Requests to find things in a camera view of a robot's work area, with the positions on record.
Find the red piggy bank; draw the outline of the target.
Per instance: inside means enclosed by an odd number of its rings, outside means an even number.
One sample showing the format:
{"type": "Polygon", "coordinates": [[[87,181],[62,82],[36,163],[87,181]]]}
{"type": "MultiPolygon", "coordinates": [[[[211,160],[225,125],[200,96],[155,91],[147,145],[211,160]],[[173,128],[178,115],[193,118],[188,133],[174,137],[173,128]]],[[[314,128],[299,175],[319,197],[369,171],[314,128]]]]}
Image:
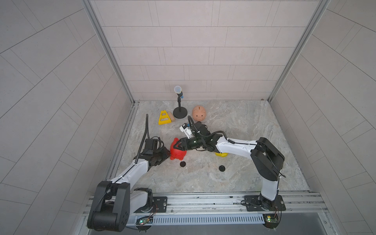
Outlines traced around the red piggy bank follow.
{"type": "Polygon", "coordinates": [[[187,151],[181,151],[181,150],[178,150],[178,149],[175,149],[174,148],[174,145],[179,141],[178,138],[174,138],[171,146],[170,146],[170,159],[171,160],[175,160],[175,159],[178,159],[180,161],[182,161],[185,157],[185,155],[187,154],[187,151]]]}

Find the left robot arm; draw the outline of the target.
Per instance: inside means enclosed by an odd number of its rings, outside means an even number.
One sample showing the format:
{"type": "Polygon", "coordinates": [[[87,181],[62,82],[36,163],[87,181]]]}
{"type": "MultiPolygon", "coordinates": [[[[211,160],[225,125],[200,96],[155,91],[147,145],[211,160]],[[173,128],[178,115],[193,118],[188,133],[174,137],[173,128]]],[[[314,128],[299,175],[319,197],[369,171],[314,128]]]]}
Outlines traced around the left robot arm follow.
{"type": "Polygon", "coordinates": [[[160,139],[146,139],[141,146],[144,150],[126,170],[112,180],[98,184],[87,221],[89,229],[121,232],[132,213],[155,210],[152,189],[134,186],[153,166],[169,158],[170,151],[160,139]]]}

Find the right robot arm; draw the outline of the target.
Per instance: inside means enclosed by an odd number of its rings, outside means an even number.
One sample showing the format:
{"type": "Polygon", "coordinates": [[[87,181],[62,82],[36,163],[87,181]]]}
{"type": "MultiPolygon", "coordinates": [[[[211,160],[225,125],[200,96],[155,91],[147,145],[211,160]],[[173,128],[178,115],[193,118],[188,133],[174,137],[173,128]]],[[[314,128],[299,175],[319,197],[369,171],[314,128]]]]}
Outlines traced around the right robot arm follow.
{"type": "Polygon", "coordinates": [[[284,155],[267,139],[245,141],[227,137],[224,131],[209,132],[201,122],[185,123],[180,127],[185,137],[173,144],[180,151],[198,150],[215,154],[235,154],[251,159],[262,178],[259,196],[245,196],[241,204],[248,211],[261,209],[265,211],[284,211],[286,207],[279,195],[280,177],[284,165],[284,155]]]}

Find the yellow piggy bank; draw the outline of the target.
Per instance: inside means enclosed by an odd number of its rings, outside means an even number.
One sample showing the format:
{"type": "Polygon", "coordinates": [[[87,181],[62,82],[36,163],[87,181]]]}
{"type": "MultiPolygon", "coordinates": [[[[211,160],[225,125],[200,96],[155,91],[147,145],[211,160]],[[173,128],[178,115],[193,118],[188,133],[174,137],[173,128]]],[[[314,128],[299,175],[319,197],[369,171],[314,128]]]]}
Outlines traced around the yellow piggy bank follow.
{"type": "Polygon", "coordinates": [[[215,153],[215,155],[223,158],[223,157],[227,157],[228,153],[215,153]]]}

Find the pink piggy bank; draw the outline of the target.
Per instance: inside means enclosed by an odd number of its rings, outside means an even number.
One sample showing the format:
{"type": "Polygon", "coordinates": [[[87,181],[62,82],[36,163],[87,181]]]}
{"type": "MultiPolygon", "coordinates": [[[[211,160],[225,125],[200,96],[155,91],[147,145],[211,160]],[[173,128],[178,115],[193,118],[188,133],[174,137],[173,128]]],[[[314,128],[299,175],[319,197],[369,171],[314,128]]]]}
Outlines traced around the pink piggy bank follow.
{"type": "Polygon", "coordinates": [[[207,116],[207,112],[206,112],[206,109],[203,106],[198,105],[198,106],[193,108],[192,118],[195,121],[204,121],[206,116],[207,116]]]}

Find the small wooden block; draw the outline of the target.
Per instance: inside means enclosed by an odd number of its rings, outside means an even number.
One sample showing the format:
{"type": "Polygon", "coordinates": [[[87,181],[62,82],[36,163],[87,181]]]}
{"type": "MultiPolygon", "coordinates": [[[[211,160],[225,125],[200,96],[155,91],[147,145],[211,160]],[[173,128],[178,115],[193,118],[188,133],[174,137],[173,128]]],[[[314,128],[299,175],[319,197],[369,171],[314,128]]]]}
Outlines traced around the small wooden block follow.
{"type": "Polygon", "coordinates": [[[176,121],[174,115],[171,112],[168,112],[167,114],[168,114],[168,116],[169,116],[169,118],[171,119],[172,122],[176,121]]]}

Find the black plug near yellow pig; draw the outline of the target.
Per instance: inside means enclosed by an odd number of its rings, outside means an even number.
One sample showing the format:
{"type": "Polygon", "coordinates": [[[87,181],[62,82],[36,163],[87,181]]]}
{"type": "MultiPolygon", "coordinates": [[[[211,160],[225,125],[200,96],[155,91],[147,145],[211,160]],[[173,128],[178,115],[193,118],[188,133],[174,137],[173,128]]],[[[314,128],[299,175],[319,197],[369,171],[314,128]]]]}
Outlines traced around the black plug near yellow pig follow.
{"type": "Polygon", "coordinates": [[[226,168],[225,168],[225,166],[220,165],[220,166],[219,166],[219,170],[220,170],[221,172],[224,172],[224,171],[226,170],[226,168]]]}

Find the black microphone stand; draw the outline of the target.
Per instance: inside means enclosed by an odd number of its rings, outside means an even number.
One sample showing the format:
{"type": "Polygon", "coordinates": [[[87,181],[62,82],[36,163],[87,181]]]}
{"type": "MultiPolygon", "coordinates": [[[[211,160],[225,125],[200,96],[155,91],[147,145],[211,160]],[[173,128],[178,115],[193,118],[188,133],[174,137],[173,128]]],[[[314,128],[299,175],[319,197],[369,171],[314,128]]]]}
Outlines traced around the black microphone stand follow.
{"type": "Polygon", "coordinates": [[[173,115],[175,118],[182,119],[188,115],[188,111],[186,108],[181,106],[181,99],[183,98],[182,88],[180,86],[174,87],[174,92],[178,96],[178,107],[173,110],[173,115]]]}

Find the yellow triangular block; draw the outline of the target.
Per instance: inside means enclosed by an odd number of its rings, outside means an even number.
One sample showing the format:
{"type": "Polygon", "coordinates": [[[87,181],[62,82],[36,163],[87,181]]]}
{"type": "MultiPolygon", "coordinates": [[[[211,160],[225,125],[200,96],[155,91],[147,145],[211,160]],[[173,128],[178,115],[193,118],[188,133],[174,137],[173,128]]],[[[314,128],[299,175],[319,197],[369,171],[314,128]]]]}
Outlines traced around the yellow triangular block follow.
{"type": "Polygon", "coordinates": [[[169,117],[166,110],[162,110],[159,115],[158,124],[164,125],[164,124],[169,124],[169,123],[172,123],[171,118],[169,117]]]}

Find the left circuit board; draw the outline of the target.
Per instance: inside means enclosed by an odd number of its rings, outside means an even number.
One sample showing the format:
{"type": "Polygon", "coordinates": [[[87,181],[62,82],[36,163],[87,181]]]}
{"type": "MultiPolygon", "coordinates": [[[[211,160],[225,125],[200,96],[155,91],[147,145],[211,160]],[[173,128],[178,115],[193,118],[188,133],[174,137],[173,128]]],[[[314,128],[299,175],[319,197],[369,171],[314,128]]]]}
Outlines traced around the left circuit board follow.
{"type": "Polygon", "coordinates": [[[135,224],[138,227],[140,227],[140,226],[151,226],[153,224],[153,221],[154,221],[154,217],[144,216],[144,217],[137,218],[135,224]]]}

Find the circuit board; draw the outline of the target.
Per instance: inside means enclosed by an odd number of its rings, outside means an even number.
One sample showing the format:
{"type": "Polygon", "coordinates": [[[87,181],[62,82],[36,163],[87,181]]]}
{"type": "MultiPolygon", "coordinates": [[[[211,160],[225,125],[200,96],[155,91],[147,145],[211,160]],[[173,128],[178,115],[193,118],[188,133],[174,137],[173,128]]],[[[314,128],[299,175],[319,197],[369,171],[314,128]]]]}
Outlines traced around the circuit board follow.
{"type": "Polygon", "coordinates": [[[279,217],[277,215],[263,214],[262,216],[264,220],[263,226],[268,229],[275,229],[280,223],[279,217]]]}
{"type": "Polygon", "coordinates": [[[144,216],[144,217],[137,218],[135,224],[138,227],[140,227],[140,226],[151,226],[153,224],[153,221],[154,221],[154,217],[144,216]]]}

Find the right circuit board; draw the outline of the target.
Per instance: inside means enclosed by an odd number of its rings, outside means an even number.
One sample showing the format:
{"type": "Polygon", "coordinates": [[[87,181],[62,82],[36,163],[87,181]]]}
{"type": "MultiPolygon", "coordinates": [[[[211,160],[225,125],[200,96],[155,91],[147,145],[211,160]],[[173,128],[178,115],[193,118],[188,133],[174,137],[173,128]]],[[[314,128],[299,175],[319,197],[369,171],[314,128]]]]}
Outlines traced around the right circuit board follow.
{"type": "Polygon", "coordinates": [[[268,229],[275,229],[280,223],[279,217],[277,215],[263,214],[262,216],[264,220],[263,226],[268,229]]]}

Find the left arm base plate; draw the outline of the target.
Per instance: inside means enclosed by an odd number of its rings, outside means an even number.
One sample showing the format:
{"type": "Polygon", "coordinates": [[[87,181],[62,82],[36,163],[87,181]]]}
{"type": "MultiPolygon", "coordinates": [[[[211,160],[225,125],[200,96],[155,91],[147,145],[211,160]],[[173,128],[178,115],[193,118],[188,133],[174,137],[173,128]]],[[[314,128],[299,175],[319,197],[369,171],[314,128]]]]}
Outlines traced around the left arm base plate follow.
{"type": "Polygon", "coordinates": [[[167,208],[167,200],[168,198],[166,196],[154,197],[151,206],[140,208],[136,211],[136,213],[165,213],[167,208]]]}

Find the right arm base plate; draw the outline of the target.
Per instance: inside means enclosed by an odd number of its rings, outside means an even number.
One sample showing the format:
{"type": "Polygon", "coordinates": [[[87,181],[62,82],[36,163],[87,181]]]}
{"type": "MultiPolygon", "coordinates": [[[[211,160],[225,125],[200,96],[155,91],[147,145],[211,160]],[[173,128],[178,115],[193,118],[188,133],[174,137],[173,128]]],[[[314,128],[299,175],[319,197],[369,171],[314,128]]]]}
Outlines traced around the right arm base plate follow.
{"type": "Polygon", "coordinates": [[[253,211],[285,211],[286,206],[281,195],[277,195],[274,201],[260,195],[246,195],[241,201],[248,212],[253,211]]]}

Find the aluminium mounting rail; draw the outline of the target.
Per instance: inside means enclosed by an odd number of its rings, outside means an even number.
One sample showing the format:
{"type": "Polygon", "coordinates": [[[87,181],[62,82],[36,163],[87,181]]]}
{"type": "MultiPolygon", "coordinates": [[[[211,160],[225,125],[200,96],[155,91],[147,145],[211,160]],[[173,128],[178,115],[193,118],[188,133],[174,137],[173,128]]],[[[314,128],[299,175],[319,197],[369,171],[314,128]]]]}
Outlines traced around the aluminium mounting rail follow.
{"type": "MultiPolygon", "coordinates": [[[[224,193],[155,193],[157,200],[157,215],[181,214],[245,214],[245,213],[274,213],[280,209],[270,211],[256,206],[254,202],[248,211],[241,202],[246,196],[258,199],[258,192],[224,192],[224,193]]],[[[328,208],[321,194],[310,191],[282,191],[281,204],[285,205],[286,213],[328,212],[328,208]]]]}

